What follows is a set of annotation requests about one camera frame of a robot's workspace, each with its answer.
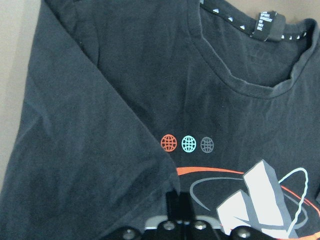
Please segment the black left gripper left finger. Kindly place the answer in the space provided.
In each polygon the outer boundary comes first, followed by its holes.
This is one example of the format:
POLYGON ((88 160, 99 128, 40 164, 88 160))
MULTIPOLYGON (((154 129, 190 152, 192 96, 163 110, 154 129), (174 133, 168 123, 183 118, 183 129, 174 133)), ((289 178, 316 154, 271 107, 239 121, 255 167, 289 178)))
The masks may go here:
POLYGON ((175 190, 165 194, 167 219, 172 222, 181 221, 180 216, 180 198, 175 190))

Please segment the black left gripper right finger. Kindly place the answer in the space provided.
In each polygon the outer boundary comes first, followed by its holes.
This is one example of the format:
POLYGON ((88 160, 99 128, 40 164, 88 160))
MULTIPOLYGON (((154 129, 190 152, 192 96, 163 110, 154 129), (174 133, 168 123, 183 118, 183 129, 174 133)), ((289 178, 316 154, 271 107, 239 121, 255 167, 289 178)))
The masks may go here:
POLYGON ((192 197, 189 192, 180 193, 178 206, 179 220, 182 220, 183 222, 193 222, 196 219, 192 197))

